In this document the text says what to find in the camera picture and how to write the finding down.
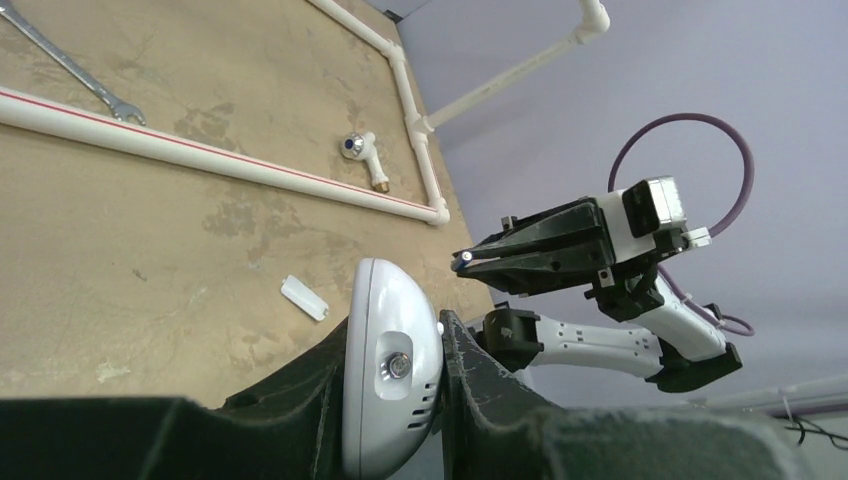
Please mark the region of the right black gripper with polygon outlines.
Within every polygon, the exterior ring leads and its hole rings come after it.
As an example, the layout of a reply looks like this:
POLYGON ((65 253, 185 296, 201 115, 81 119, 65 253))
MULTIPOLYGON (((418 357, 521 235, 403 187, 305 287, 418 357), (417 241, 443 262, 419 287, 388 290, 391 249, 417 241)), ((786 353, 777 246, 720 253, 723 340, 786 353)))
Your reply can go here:
POLYGON ((584 292, 599 311, 622 323, 665 305, 656 286, 659 263, 642 259, 615 263, 602 208, 594 198, 523 218, 472 247, 453 253, 457 276, 510 295, 533 296, 592 283, 584 292))

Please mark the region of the white battery compartment cover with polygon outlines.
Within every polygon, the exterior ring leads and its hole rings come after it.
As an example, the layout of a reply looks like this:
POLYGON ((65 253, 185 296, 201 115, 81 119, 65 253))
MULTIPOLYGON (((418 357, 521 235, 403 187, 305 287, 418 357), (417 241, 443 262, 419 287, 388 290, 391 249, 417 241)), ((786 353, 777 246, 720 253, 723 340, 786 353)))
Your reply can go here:
POLYGON ((282 281, 280 293, 316 322, 322 322, 329 313, 328 303, 293 275, 282 281))

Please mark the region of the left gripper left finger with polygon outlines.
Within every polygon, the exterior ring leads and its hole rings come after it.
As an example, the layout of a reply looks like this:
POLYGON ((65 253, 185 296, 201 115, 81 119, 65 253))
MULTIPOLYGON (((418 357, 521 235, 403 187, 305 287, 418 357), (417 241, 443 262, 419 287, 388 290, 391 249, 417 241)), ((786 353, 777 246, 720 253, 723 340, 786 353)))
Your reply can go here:
POLYGON ((183 397, 5 400, 5 479, 339 479, 347 327, 218 408, 183 397))

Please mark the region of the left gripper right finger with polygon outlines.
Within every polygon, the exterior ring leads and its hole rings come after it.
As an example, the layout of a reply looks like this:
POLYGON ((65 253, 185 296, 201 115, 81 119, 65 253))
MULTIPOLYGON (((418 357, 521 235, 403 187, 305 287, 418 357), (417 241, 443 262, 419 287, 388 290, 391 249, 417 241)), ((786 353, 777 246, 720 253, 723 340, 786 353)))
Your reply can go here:
POLYGON ((762 415, 703 408, 577 408, 548 401, 443 310, 447 479, 812 479, 762 415))

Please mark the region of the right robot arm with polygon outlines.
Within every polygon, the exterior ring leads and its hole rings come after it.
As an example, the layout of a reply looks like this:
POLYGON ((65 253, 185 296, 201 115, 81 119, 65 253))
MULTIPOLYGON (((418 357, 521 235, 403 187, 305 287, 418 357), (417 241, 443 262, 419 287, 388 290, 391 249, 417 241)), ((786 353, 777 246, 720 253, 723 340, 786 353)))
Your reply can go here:
POLYGON ((515 296, 580 287, 611 320, 580 325, 497 306, 476 338, 512 372, 572 365, 623 372, 665 393, 686 393, 737 372, 742 359, 714 307, 695 304, 668 279, 662 262, 706 246, 704 229, 660 202, 621 193, 583 197, 524 218, 457 251, 452 270, 515 296))

